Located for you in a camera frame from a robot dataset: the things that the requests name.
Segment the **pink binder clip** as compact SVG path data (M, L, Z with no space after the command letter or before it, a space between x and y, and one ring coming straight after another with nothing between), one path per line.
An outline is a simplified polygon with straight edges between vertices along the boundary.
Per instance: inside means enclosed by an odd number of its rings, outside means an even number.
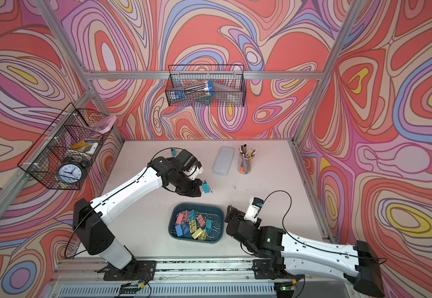
M183 218L182 218L182 220L184 221L184 222L186 222L186 223L189 223L189 211L184 211L183 213L182 213L182 215L183 215Z
M182 212L178 213L178 215L176 217L175 226L181 225L181 223L184 221L184 218L185 218L185 215Z
M206 226L206 219L203 215L199 214L196 218L197 223L199 224L199 226L201 227L205 227Z

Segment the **yellow binder clip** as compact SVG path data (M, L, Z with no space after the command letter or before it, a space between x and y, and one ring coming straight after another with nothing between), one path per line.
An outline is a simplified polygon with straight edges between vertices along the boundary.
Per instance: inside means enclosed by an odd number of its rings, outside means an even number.
M201 228L198 228L193 234L192 238L198 241L206 241L207 239L207 231Z
M189 229L190 229L190 233L195 233L197 231L196 220L189 221Z

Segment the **dark teal storage tray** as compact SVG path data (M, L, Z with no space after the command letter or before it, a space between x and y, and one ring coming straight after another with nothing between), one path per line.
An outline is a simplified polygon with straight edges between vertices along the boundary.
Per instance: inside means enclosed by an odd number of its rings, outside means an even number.
M176 230L175 230L175 222L176 222L176 217L177 217L178 213L181 213L184 211L191 211L193 209L197 211L197 216L199 214L201 214L205 217L206 220L207 219L217 220L218 221L217 227L220 228L220 233L207 233L206 241L194 240L192 238L192 233L190 233L190 232L186 235L183 235L182 237L177 237ZM167 230L168 230L169 235L172 238L175 238L177 240L186 240L186 241L190 241L190 242L216 243L223 237L223 227L224 227L223 220L224 220L224 217L225 217L224 212L221 210L221 208L216 207L216 206L209 206L209 205L203 205L203 204L193 204L193 203L181 203L173 209ZM205 230L205 227L201 227L197 223L197 229L198 228Z

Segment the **blue binder clip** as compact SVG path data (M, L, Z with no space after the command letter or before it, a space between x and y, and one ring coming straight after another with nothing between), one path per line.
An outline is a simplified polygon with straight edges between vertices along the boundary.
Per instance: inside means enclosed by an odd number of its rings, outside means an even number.
M175 230L176 230L177 237L182 237L184 235L184 230L183 230L181 224L175 226Z
M182 234L186 235L190 232L190 228L186 222L181 223Z

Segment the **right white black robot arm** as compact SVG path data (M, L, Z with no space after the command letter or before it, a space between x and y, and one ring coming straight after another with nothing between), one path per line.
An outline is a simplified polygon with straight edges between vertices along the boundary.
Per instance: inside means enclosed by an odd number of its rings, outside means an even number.
M383 298L381 259L367 242L355 245L319 242L282 228L261 226L233 206L227 207L226 233L253 254L256 279L322 276L352 285L363 295Z

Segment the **yellow white box in basket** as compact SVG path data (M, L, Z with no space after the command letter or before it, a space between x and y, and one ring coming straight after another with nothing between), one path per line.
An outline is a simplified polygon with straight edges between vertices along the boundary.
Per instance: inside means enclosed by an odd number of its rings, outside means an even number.
M87 139L72 145L70 149L81 153L85 153L87 155L93 155L97 151L98 147L99 147L98 140Z

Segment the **light blue pencil case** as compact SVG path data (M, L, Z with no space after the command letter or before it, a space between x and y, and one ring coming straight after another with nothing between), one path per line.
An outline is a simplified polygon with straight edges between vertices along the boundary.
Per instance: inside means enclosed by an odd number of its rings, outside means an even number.
M214 161L212 171L216 175L225 176L229 173L235 155L235 149L232 147L222 146Z

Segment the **clear pen cup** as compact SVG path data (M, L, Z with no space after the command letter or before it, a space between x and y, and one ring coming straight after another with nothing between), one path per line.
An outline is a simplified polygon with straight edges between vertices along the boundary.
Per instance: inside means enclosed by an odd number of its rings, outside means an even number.
M257 150L250 148L247 144L242 144L239 148L239 165L238 171L243 175L247 175L252 171L252 161Z

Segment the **clear blue-capped pen tube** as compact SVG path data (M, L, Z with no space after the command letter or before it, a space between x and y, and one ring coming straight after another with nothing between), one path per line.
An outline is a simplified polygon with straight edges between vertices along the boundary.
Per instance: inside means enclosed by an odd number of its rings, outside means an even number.
M208 80L173 88L168 97L171 101L204 101L212 100L213 95L213 83Z

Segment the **pink item in basket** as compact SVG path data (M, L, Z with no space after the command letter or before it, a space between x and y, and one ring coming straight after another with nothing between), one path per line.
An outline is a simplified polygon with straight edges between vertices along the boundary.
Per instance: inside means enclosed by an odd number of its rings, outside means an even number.
M111 131L114 124L117 121L117 117L114 115L108 115L107 117L89 125L89 129L99 134L106 134Z

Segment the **black alarm clock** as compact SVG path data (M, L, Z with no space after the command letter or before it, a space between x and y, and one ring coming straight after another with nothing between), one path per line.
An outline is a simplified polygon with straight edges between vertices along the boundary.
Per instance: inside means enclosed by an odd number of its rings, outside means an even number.
M67 157L58 168L56 177L64 185L76 185L83 181L88 165L87 160Z

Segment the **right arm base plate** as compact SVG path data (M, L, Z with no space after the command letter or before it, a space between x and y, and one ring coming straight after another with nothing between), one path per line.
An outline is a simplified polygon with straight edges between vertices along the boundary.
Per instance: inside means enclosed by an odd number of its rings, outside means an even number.
M295 279L299 281L305 278L304 274L290 274L286 272L283 264L276 264L270 259L255 259L251 269L255 279Z

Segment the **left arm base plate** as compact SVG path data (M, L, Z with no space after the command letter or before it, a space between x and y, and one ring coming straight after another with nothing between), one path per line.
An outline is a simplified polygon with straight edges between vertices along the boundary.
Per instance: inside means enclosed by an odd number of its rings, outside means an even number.
M152 281L156 273L156 265L156 261L133 260L124 269L108 264L98 270L98 273L104 273L104 281Z

